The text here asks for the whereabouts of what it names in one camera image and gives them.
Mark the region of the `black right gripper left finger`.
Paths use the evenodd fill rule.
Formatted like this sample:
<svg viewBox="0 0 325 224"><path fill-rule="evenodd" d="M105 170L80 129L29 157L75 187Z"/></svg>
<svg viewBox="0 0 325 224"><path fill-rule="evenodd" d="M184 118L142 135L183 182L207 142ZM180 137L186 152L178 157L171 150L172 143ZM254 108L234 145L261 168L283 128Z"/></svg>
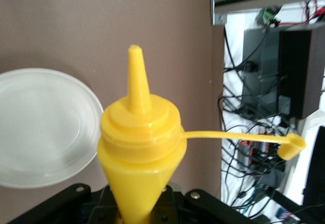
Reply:
<svg viewBox="0 0 325 224"><path fill-rule="evenodd" d="M122 223L110 187L73 184L9 223Z"/></svg>

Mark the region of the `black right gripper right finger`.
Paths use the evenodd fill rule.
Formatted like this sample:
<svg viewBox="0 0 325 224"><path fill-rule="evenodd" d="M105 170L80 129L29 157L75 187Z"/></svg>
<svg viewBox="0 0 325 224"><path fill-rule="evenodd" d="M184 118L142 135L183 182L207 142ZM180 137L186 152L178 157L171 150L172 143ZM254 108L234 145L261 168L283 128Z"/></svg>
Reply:
<svg viewBox="0 0 325 224"><path fill-rule="evenodd" d="M201 189L186 194L166 186L152 212L150 223L270 223L264 215L250 219Z"/></svg>

